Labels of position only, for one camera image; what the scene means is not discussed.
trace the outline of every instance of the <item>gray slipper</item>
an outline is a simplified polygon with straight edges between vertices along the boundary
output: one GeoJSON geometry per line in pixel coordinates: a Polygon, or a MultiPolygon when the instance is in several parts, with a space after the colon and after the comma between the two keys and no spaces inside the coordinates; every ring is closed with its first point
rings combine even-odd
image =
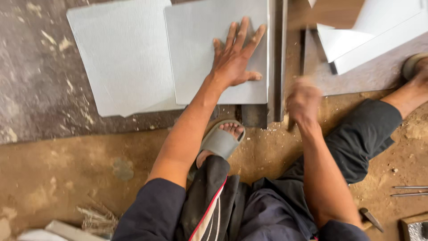
{"type": "Polygon", "coordinates": [[[420,53],[416,54],[412,57],[410,57],[403,66],[403,76],[406,78],[406,80],[411,80],[416,75],[415,73],[415,66],[416,63],[419,62],[419,60],[428,57],[428,52],[426,53],[420,53]]]}
{"type": "MultiPolygon", "coordinates": [[[[224,125],[226,123],[233,123],[237,124],[238,126],[242,126],[242,124],[237,120],[223,120],[217,123],[214,127],[211,128],[211,130],[202,140],[199,153],[201,153],[202,150],[207,150],[224,158],[225,160],[230,157],[238,145],[243,141],[245,136],[245,128],[242,134],[239,135],[238,139],[235,139],[229,132],[219,129],[220,125],[224,125]]],[[[189,174],[187,175],[189,180],[193,180],[197,169],[198,168],[196,166],[195,160],[190,168],[189,174]]]]}

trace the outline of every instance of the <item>right hand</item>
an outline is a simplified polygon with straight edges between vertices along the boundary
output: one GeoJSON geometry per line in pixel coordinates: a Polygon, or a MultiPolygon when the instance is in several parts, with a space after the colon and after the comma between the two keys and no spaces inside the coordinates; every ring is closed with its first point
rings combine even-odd
{"type": "Polygon", "coordinates": [[[247,36],[247,28],[250,20],[248,17],[243,17],[238,36],[235,39],[238,24],[233,22],[230,25],[229,33],[226,39],[226,44],[222,48],[219,39],[214,39],[214,62],[211,73],[205,81],[215,82],[225,90],[229,86],[242,84],[247,80],[261,80],[262,75],[258,72],[246,71],[248,60],[260,43],[266,26],[261,25],[254,37],[243,48],[245,37],[247,36]]]}
{"type": "Polygon", "coordinates": [[[321,91],[313,86],[307,77],[296,80],[293,92],[287,98],[287,111],[290,119],[295,120],[299,127],[318,123],[318,107],[321,102],[321,91]]]}

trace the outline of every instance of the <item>sleeve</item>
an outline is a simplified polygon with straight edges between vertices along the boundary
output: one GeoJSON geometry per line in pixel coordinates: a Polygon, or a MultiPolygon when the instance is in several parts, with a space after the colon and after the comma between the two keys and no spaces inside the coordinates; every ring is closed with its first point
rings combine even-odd
{"type": "Polygon", "coordinates": [[[123,214],[112,241],[171,241],[180,218],[186,190],[157,178],[146,183],[123,214]]]}
{"type": "Polygon", "coordinates": [[[370,241],[366,233],[349,223],[328,221],[319,231],[319,241],[370,241]]]}

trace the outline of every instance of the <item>concrete floor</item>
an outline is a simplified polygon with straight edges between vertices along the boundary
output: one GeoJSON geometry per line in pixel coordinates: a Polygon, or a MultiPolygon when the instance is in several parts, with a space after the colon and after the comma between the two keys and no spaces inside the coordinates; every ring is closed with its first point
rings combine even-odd
{"type": "MultiPolygon", "coordinates": [[[[324,98],[319,120],[328,133],[346,113],[365,98],[381,98],[390,91],[324,98]]],[[[247,129],[247,137],[229,159],[230,174],[251,183],[260,177],[278,177],[299,155],[298,130],[287,123],[268,130],[247,129]]],[[[122,135],[85,136],[0,146],[0,240],[28,228],[44,227],[59,219],[80,225],[76,206],[103,203],[120,216],[133,202],[150,172],[168,130],[122,135]],[[134,177],[122,181],[113,163],[131,164],[134,177]]],[[[395,185],[427,185],[428,103],[417,109],[392,135],[396,141],[370,162],[369,174],[351,185],[355,203],[368,208],[385,233],[372,229],[372,240],[399,240],[398,220],[428,211],[428,197],[392,198],[395,185]]]]}

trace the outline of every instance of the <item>gray metal sheet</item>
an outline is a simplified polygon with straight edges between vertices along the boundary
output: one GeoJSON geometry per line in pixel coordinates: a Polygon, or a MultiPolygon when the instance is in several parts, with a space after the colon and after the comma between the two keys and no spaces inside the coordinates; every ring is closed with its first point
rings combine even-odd
{"type": "Polygon", "coordinates": [[[101,116],[183,108],[175,103],[163,14],[170,5],[128,0],[67,12],[101,116]]]}
{"type": "MultiPolygon", "coordinates": [[[[212,41],[225,42],[229,26],[249,16],[248,35],[252,36],[261,24],[268,24],[267,0],[204,0],[176,4],[165,8],[169,51],[174,77],[175,97],[180,105],[189,104],[214,59],[212,41]]],[[[261,81],[249,81],[229,87],[219,104],[266,104],[268,102],[269,66],[268,33],[263,36],[251,57],[247,70],[258,71],[261,81]]]]}

